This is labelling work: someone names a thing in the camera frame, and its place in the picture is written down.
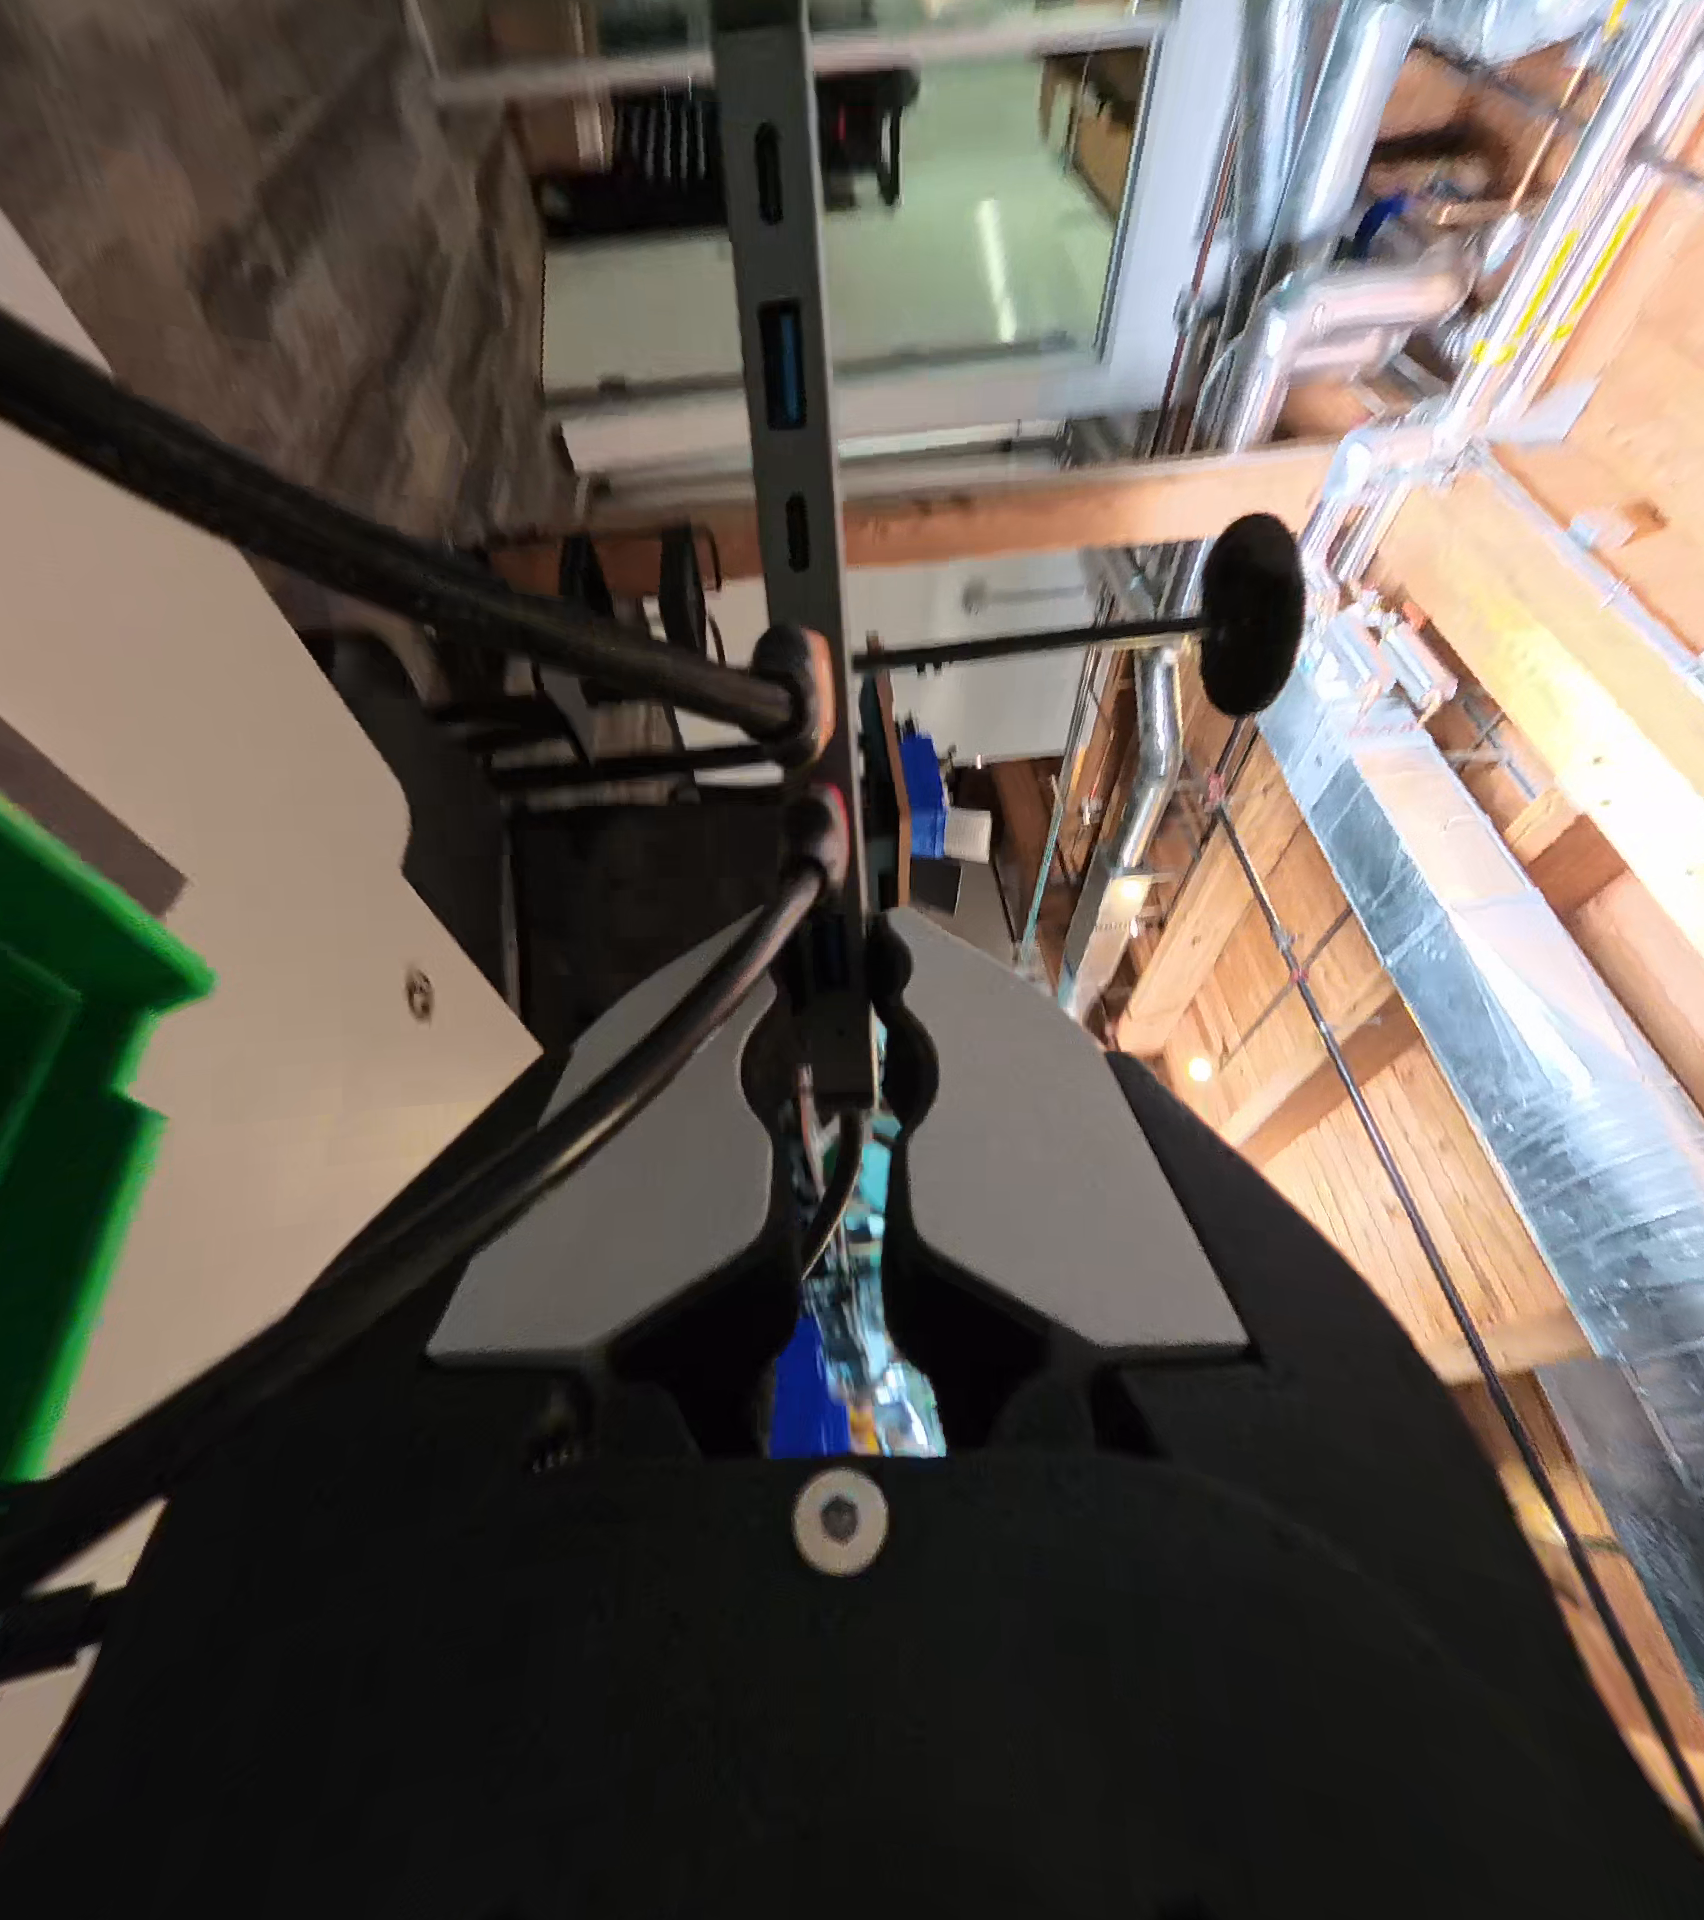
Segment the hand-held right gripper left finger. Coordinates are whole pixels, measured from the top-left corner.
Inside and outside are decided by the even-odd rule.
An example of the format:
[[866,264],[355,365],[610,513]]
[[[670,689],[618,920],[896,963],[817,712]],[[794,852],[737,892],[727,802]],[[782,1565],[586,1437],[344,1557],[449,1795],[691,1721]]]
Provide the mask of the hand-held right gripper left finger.
[[657,1392],[697,1451],[760,1456],[798,1319],[783,1039],[764,975],[639,1116],[468,1259],[427,1357],[574,1376],[597,1401]]

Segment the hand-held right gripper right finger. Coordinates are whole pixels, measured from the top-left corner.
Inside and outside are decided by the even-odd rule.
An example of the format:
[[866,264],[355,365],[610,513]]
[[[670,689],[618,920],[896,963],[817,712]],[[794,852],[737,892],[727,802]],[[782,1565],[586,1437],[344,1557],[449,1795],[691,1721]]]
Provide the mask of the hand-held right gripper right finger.
[[1097,1431],[1121,1369],[1236,1365],[1249,1332],[1107,1054],[913,908],[870,931],[891,1144],[887,1332],[952,1453]]

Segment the grey usb hub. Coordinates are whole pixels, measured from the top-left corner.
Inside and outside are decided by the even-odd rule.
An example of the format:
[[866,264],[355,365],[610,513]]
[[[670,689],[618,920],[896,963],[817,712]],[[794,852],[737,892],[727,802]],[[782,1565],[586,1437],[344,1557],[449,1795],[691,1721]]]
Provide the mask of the grey usb hub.
[[808,11],[711,5],[714,86],[767,622],[809,634],[821,703],[813,786],[845,828],[845,872],[815,906],[791,990],[813,1091],[830,1112],[880,1091],[868,986],[858,684],[843,616],[840,448],[827,326],[823,184]]

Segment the black disc on rod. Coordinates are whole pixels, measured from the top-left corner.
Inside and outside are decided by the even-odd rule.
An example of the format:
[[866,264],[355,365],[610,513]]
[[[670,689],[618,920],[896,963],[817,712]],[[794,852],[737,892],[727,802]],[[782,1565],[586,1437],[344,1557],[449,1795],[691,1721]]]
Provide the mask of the black disc on rod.
[[1260,715],[1280,698],[1303,640],[1305,578],[1298,540],[1273,513],[1244,513],[1208,543],[1197,584],[1194,614],[898,648],[870,646],[853,655],[853,671],[932,674],[1077,651],[1143,654],[1194,642],[1199,687],[1210,706],[1232,719]]

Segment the silver foil duct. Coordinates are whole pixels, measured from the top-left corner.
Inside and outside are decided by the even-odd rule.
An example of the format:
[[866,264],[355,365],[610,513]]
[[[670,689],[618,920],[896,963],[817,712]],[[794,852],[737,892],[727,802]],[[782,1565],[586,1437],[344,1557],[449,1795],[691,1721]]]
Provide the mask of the silver foil duct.
[[1554,1408],[1704,1710],[1704,1113],[1402,702],[1258,730],[1603,1365]]

